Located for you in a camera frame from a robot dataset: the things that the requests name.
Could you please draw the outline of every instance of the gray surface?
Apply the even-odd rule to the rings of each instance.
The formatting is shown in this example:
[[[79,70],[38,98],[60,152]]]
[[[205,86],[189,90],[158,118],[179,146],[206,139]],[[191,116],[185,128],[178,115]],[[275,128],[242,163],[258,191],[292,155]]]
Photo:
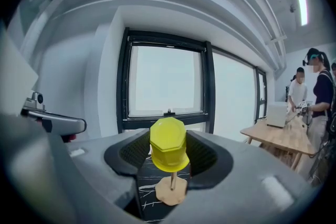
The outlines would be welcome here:
[[[134,181],[116,175],[103,160],[108,146],[137,131],[66,146],[36,122],[0,116],[0,133],[8,178],[41,216],[55,223],[143,223],[114,203]],[[189,191],[163,224],[261,223],[279,213],[261,185],[265,177],[276,176],[294,199],[308,188],[299,175],[260,148],[196,133],[225,147],[233,156],[233,170],[213,189]],[[71,158],[67,150],[78,148],[86,152]]]
[[[133,136],[133,131],[84,142],[67,143],[68,151],[83,149],[84,154],[72,160],[86,181],[107,201],[114,203],[131,190],[133,179],[117,175],[104,161],[105,150],[115,143]]]
[[[124,191],[128,191],[131,180],[111,171],[104,163],[102,151],[110,144],[135,133],[137,131],[68,144],[71,150],[80,147],[87,151],[73,158],[73,161],[90,185],[108,201],[114,201]],[[185,201],[163,223],[190,223],[191,216],[199,222],[209,221],[211,217],[212,223],[260,223],[280,212],[261,184],[264,178],[276,176],[294,199],[308,188],[308,184],[299,175],[261,148],[217,135],[195,133],[226,148],[233,156],[234,168],[215,188],[189,191]]]

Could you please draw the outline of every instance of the white shirt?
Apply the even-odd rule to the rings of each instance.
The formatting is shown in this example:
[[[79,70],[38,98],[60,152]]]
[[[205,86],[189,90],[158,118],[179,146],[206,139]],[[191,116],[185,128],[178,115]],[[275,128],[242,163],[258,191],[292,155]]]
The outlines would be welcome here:
[[[307,99],[307,86],[304,83],[299,84],[294,79],[289,86],[288,96],[291,96],[294,104],[298,106],[303,100]]]

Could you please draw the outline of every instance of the wooden table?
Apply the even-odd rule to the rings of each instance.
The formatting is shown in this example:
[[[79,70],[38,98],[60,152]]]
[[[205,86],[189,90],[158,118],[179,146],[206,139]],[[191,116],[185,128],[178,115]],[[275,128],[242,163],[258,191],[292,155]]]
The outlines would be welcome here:
[[[296,153],[291,167],[293,170],[298,165],[302,154],[311,156],[316,153],[306,135],[307,125],[302,121],[302,116],[295,116],[284,128],[268,126],[266,119],[260,119],[254,126],[240,132],[249,136],[249,144],[252,140],[256,140],[281,150]]]

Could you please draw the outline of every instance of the table leg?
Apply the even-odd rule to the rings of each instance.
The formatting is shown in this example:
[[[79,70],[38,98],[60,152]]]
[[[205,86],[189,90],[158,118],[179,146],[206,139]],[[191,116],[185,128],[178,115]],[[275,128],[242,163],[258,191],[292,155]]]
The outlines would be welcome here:
[[[302,156],[301,153],[297,153],[296,154],[294,162],[293,162],[292,167],[291,167],[292,170],[295,170],[295,168],[298,166],[298,163],[299,163],[299,161],[301,159],[301,156]]]

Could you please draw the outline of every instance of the black mat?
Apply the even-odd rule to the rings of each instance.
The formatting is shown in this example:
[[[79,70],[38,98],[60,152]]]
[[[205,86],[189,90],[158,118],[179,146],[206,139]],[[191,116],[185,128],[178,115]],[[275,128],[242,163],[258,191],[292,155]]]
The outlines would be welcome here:
[[[155,195],[155,185],[163,177],[170,176],[170,173],[159,170],[152,162],[151,155],[148,155],[143,166],[138,172],[138,186],[140,203],[143,210],[144,221],[157,223],[163,220],[175,206],[165,205],[159,201]],[[190,170],[189,164],[177,176],[189,182]]]

